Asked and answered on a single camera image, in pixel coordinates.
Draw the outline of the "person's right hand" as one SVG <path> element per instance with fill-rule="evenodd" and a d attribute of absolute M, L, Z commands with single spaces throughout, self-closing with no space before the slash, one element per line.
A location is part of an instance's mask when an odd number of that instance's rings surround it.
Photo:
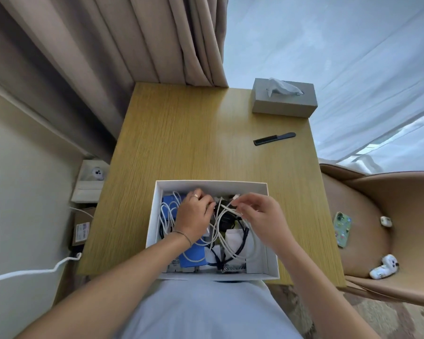
<path fill-rule="evenodd" d="M 281 206 L 272 197 L 265 195 L 264 217 L 259 222 L 249 222 L 259 239 L 274 252 L 279 253 L 293 242 L 294 237 L 288 227 Z"/>

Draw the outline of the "person's left hand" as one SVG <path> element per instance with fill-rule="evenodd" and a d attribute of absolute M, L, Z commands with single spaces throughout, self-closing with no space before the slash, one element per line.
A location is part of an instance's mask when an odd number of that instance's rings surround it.
<path fill-rule="evenodd" d="M 192 247 L 207 232 L 216 202 L 200 188 L 189 192 L 177 210 L 174 233 Z"/>

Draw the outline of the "person's left forearm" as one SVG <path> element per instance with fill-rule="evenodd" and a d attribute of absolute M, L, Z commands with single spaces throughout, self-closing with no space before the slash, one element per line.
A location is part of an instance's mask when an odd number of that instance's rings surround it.
<path fill-rule="evenodd" d="M 180 235 L 168 235 L 73 292 L 15 339 L 112 337 L 164 268 L 188 249 L 186 244 Z"/>

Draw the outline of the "person's right forearm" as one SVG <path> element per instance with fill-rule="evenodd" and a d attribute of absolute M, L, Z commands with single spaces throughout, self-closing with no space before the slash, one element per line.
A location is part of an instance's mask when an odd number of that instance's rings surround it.
<path fill-rule="evenodd" d="M 322 339 L 381 339 L 295 240 L 273 250 Z"/>

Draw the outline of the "black charger plug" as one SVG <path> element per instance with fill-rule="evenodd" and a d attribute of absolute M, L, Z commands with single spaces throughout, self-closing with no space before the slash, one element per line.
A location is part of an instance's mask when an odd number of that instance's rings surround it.
<path fill-rule="evenodd" d="M 214 208 L 214 215 L 218 223 L 219 232 L 226 232 L 230 229 L 242 227 L 242 218 L 225 210 L 223 206 L 216 205 Z"/>

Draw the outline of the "blue plastic packet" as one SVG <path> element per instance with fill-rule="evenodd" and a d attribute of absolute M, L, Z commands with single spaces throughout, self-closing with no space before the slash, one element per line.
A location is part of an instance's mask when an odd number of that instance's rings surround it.
<path fill-rule="evenodd" d="M 160 205 L 160 216 L 164 221 L 175 222 L 178 207 L 182 200 L 180 194 L 172 193 L 162 197 L 162 203 Z"/>
<path fill-rule="evenodd" d="M 194 268 L 207 265 L 205 246 L 193 244 L 188 250 L 178 257 L 181 268 Z"/>

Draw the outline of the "white cardboard box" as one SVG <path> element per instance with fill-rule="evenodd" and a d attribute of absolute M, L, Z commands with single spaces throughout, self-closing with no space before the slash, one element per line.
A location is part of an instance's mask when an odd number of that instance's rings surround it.
<path fill-rule="evenodd" d="M 180 194 L 184 200 L 187 193 L 196 188 L 214 197 L 216 205 L 240 216 L 231 200 L 241 194 L 259 193 L 268 195 L 268 186 L 263 182 L 218 181 L 218 180 L 161 180 L 155 182 L 151 216 L 147 233 L 146 247 L 166 237 L 174 229 L 174 222 L 164 221 L 160 216 L 162 197 L 172 193 Z M 244 241 L 237 252 L 232 252 L 225 241 L 225 232 L 219 232 L 213 214 L 207 232 L 196 243 L 212 248 L 222 247 L 222 261 L 215 266 L 204 265 L 194 268 L 181 268 L 178 257 L 161 274 L 165 280 L 212 280 L 212 281 L 253 281 L 279 279 L 276 254 L 266 247 L 254 233 L 251 224 L 242 219 L 245 231 Z"/>

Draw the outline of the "black comb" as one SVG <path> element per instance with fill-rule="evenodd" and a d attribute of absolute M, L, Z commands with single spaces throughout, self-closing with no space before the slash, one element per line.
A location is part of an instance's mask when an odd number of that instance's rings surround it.
<path fill-rule="evenodd" d="M 296 137 L 295 132 L 288 132 L 288 133 L 283 134 L 283 135 L 273 135 L 273 136 L 268 136 L 268 137 L 256 139 L 253 142 L 254 142 L 255 146 L 260 146 L 260 145 L 268 144 L 268 143 L 271 143 L 271 142 L 286 140 L 286 139 L 290 139 L 290 138 L 294 138 L 294 137 Z"/>

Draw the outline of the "phone with green case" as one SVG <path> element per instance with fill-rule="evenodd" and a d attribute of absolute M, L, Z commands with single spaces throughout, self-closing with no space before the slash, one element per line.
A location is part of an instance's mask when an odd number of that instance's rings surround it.
<path fill-rule="evenodd" d="M 338 211 L 333 219 L 334 235 L 339 248 L 343 249 L 347 245 L 350 235 L 352 220 L 346 214 Z"/>

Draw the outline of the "person's white shirt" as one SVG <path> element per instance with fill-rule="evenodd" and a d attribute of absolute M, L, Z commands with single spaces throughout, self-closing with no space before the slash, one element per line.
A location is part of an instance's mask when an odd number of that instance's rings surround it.
<path fill-rule="evenodd" d="M 262 281 L 155 282 L 113 339 L 303 339 Z"/>

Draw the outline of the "grey tissue box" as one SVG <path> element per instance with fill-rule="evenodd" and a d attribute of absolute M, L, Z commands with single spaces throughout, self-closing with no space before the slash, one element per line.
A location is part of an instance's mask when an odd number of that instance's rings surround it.
<path fill-rule="evenodd" d="M 253 113 L 309 118 L 318 107 L 314 84 L 287 81 L 304 92 L 303 96 L 283 96 L 274 94 L 268 97 L 268 79 L 256 78 L 251 92 Z"/>

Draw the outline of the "white tissue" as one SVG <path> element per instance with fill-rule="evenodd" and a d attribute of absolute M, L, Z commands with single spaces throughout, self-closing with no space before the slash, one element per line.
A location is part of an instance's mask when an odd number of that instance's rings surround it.
<path fill-rule="evenodd" d="M 268 97 L 272 97 L 274 94 L 283 96 L 303 96 L 304 92 L 287 81 L 269 78 L 267 82 L 267 94 Z"/>

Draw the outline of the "brown labelled cardboard box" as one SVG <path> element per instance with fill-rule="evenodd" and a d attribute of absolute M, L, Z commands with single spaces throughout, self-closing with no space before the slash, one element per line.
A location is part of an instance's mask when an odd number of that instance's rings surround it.
<path fill-rule="evenodd" d="M 72 246 L 84 245 L 88 239 L 96 207 L 74 209 Z"/>

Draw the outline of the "white game controller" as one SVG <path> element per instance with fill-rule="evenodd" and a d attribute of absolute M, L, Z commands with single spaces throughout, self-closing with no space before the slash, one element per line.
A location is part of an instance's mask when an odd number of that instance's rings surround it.
<path fill-rule="evenodd" d="M 370 271 L 369 276 L 374 280 L 380 280 L 397 273 L 399 262 L 392 254 L 388 254 L 381 259 L 381 265 Z"/>

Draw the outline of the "white sheer curtain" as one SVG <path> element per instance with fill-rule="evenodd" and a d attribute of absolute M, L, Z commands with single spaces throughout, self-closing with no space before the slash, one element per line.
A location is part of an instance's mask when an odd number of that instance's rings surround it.
<path fill-rule="evenodd" d="M 424 171 L 424 0 L 229 0 L 230 87 L 314 84 L 324 163 Z"/>

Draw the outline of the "patterned rug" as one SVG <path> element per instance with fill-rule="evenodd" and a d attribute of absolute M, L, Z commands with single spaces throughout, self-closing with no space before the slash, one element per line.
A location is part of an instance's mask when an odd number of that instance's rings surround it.
<path fill-rule="evenodd" d="M 267 284 L 267 287 L 304 339 L 321 339 L 292 286 Z M 382 339 L 424 339 L 424 307 L 376 301 L 347 292 L 343 296 Z"/>

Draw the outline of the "beige curtain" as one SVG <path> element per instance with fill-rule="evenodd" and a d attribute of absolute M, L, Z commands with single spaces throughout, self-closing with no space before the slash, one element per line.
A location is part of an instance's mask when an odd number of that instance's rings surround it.
<path fill-rule="evenodd" d="M 0 0 L 0 91 L 111 162 L 135 84 L 228 87 L 228 0 Z"/>

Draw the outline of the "white wall socket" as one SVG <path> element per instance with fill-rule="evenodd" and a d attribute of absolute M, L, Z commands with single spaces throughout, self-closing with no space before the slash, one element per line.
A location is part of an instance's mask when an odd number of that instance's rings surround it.
<path fill-rule="evenodd" d="M 97 204 L 110 165 L 98 159 L 84 159 L 73 188 L 71 202 Z"/>

